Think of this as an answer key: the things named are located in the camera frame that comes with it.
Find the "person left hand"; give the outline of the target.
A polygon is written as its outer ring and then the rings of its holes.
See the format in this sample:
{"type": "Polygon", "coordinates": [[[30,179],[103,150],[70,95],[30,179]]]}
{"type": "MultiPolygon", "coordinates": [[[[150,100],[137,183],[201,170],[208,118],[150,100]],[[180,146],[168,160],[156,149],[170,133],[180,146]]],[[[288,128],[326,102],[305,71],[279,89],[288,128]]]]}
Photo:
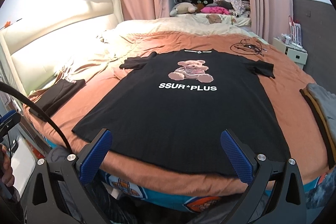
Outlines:
{"type": "Polygon", "coordinates": [[[6,147],[3,144],[1,144],[1,155],[3,156],[3,164],[1,165],[3,175],[1,176],[1,180],[6,186],[12,187],[15,182],[15,177],[13,175],[10,158],[7,155],[6,147]]]}

